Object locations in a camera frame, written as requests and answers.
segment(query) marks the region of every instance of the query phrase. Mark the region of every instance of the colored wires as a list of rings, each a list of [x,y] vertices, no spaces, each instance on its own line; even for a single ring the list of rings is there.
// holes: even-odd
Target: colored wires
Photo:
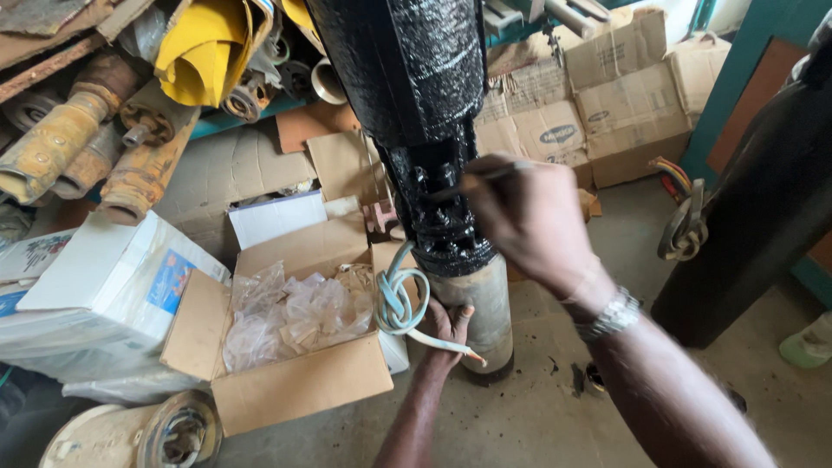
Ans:
[[[685,197],[689,197],[691,195],[691,179],[687,177],[687,174],[685,174],[685,171],[682,171],[681,167],[678,167],[676,164],[667,161],[665,158],[661,156],[650,161],[650,166],[656,167],[659,170],[666,172],[668,175],[670,175],[670,177],[672,177],[676,185],[681,189],[682,193],[684,193]]]

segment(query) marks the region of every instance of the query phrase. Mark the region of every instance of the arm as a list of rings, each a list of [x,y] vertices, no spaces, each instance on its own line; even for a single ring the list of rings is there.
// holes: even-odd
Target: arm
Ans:
[[[576,301],[567,308],[575,322],[594,321],[617,287],[595,263],[574,173],[540,164],[496,181],[476,176],[506,161],[493,155],[466,168],[463,193],[478,223],[518,270],[558,299]],[[776,466],[728,398],[644,316],[589,351],[624,421],[657,466]]]
[[[451,317],[438,301],[428,303],[433,324],[433,336],[441,340],[465,343],[468,322],[473,307],[468,306]],[[439,407],[439,396],[445,377],[462,357],[459,353],[428,348],[414,372],[413,384],[404,399],[396,421],[381,445],[376,468],[422,468],[430,466],[430,446],[433,441],[433,422]]]

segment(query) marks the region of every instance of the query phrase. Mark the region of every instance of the paintbrush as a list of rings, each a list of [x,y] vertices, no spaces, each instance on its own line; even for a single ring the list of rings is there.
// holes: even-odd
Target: paintbrush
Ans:
[[[515,162],[512,162],[511,164],[507,164],[505,166],[498,167],[497,169],[495,169],[491,172],[486,172],[484,174],[476,174],[476,175],[477,175],[477,177],[482,177],[483,179],[485,179],[487,181],[493,181],[495,179],[500,179],[500,178],[503,178],[503,177],[511,176],[513,174],[516,174],[518,171],[528,169],[528,168],[532,167],[533,164],[534,163],[531,162],[531,161],[515,161]],[[462,184],[458,183],[457,185],[455,185],[453,187],[444,188],[444,189],[440,190],[439,192],[431,193],[431,194],[427,195],[426,197],[428,198],[428,200],[430,200],[433,203],[446,202],[446,201],[454,198],[455,196],[459,195],[461,189],[462,189]]]

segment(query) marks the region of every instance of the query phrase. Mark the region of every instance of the black cylinder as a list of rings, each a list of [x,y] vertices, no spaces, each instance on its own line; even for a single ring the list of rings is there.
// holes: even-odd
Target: black cylinder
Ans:
[[[651,314],[705,348],[832,228],[830,50],[778,96],[707,213],[707,243],[676,265]]]
[[[417,263],[465,276],[496,255],[457,184],[478,156],[473,118],[485,80],[482,4],[475,0],[307,0],[327,56],[396,189]]]

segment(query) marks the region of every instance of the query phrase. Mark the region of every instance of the hand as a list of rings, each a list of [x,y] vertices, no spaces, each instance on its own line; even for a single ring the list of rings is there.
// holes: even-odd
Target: hand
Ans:
[[[516,158],[491,154],[465,167],[462,192],[485,236],[523,274],[559,300],[576,292],[597,269],[595,281],[581,288],[573,318],[590,321],[615,294],[616,286],[597,265],[578,200],[575,172],[560,164],[533,168],[491,181],[492,172]]]
[[[430,335],[440,340],[464,345],[468,339],[468,323],[473,315],[473,306],[454,307],[452,311],[456,311],[453,316],[445,310],[445,306],[440,304],[436,298],[430,298],[428,301]],[[430,366],[439,366],[445,371],[450,371],[462,359],[462,356],[462,353],[458,352],[428,348],[424,362]]]

